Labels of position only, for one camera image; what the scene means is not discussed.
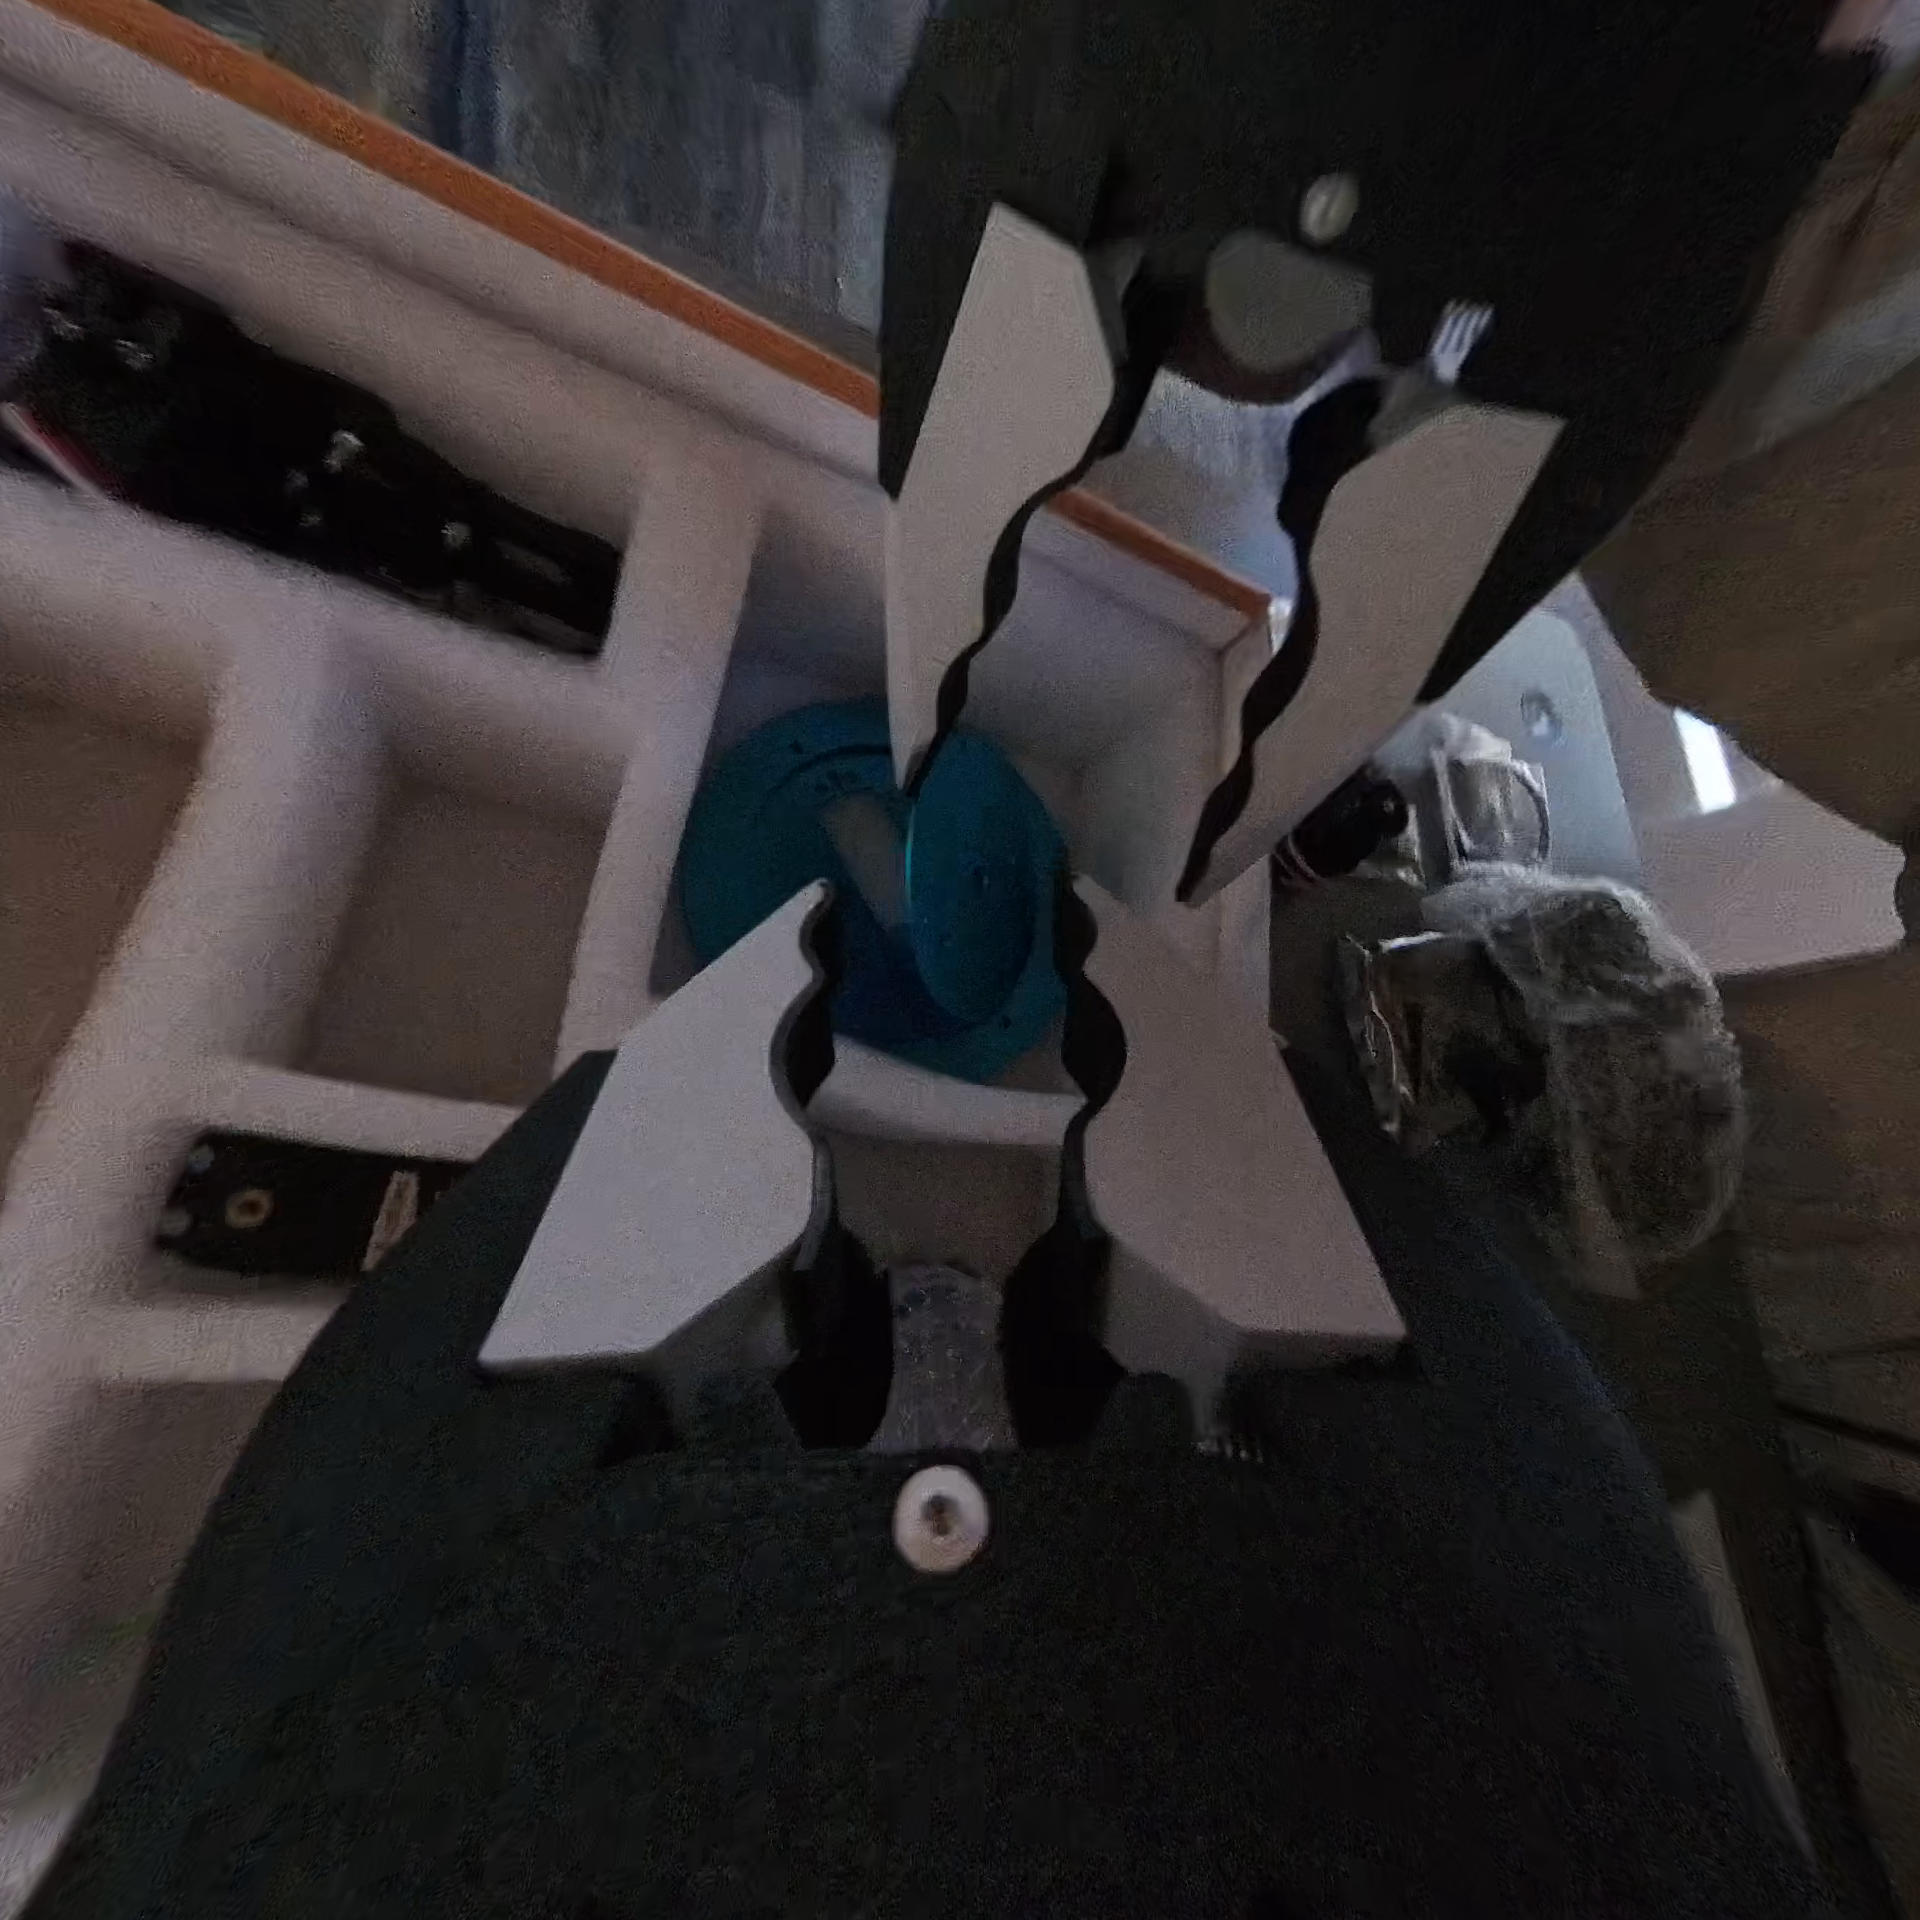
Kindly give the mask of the small clear parts bag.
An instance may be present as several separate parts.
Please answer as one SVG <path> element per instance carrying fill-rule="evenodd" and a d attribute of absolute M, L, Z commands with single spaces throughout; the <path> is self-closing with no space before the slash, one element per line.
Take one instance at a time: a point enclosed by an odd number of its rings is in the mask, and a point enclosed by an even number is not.
<path fill-rule="evenodd" d="M 1551 860 L 1551 813 L 1543 771 L 1510 742 L 1462 716 L 1424 721 L 1417 771 L 1424 849 L 1437 876 L 1466 868 L 1543 870 Z"/>

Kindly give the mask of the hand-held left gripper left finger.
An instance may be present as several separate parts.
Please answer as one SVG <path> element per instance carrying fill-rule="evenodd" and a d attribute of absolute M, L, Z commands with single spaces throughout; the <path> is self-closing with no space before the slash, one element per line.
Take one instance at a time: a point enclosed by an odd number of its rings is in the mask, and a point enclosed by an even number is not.
<path fill-rule="evenodd" d="M 495 1375 L 611 1372 L 677 1413 L 757 1375 L 809 1449 L 863 1449 L 893 1309 L 811 1113 L 833 1068 L 833 894 L 803 883 L 615 1048 L 479 1345 Z"/>

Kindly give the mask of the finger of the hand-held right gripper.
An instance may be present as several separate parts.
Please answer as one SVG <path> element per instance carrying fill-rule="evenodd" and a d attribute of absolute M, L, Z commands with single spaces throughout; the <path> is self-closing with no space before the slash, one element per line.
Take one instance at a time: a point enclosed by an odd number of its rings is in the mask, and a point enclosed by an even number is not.
<path fill-rule="evenodd" d="M 1278 519 L 1296 590 L 1198 813 L 1185 904 L 1251 868 L 1411 716 L 1562 432 L 1450 397 L 1375 443 L 1383 406 L 1384 388 L 1329 388 L 1289 432 Z"/>
<path fill-rule="evenodd" d="M 887 713 L 899 785 L 921 785 L 969 665 L 1016 595 L 1033 512 L 1089 465 L 1114 403 L 1087 259 L 993 204 L 885 520 Z"/>

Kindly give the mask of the bubble wrap package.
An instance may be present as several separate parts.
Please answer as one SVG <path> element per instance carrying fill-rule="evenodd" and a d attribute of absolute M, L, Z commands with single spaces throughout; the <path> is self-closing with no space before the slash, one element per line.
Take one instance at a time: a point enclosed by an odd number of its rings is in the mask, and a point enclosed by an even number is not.
<path fill-rule="evenodd" d="M 1638 889 L 1513 863 L 1424 901 L 1489 965 L 1543 1091 L 1521 1134 L 1584 1280 L 1626 1291 L 1728 1215 L 1747 1136 L 1739 1045 L 1695 952 Z"/>

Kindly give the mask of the small black servo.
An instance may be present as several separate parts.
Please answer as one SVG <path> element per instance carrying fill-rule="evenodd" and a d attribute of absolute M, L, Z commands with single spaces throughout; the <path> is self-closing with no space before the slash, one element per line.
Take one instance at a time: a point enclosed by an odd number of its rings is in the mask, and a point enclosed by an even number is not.
<path fill-rule="evenodd" d="M 216 1275 L 347 1284 L 466 1169 L 466 1158 L 202 1131 L 182 1151 L 150 1245 Z"/>

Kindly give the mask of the silver foil bag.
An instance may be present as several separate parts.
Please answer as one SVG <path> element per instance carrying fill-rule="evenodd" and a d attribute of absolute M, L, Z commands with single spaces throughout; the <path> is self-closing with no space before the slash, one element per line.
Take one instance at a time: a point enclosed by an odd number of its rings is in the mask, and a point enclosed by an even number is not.
<path fill-rule="evenodd" d="M 1384 1136 L 1425 1151 L 1504 1121 L 1496 973 L 1447 932 L 1334 941 L 1334 990 L 1351 1052 Z"/>

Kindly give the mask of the black servo with black disc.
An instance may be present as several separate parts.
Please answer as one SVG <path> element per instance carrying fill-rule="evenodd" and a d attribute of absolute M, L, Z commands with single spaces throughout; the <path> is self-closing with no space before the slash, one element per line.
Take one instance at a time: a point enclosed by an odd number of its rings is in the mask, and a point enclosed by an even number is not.
<path fill-rule="evenodd" d="M 1401 841 L 1407 816 L 1407 797 L 1393 779 L 1361 765 L 1275 845 L 1278 887 L 1301 894 L 1327 880 L 1352 876 L 1379 847 Z"/>

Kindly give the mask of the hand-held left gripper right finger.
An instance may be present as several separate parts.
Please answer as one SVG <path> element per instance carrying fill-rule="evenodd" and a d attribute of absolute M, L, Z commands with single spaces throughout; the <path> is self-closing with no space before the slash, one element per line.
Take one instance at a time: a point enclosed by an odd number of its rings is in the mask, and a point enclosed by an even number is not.
<path fill-rule="evenodd" d="M 1392 1359 L 1405 1325 L 1269 1021 L 1097 884 L 1057 884 L 1057 1204 L 1000 1293 L 1015 1440 L 1075 1449 L 1126 1375 L 1195 1428 L 1243 1377 Z"/>

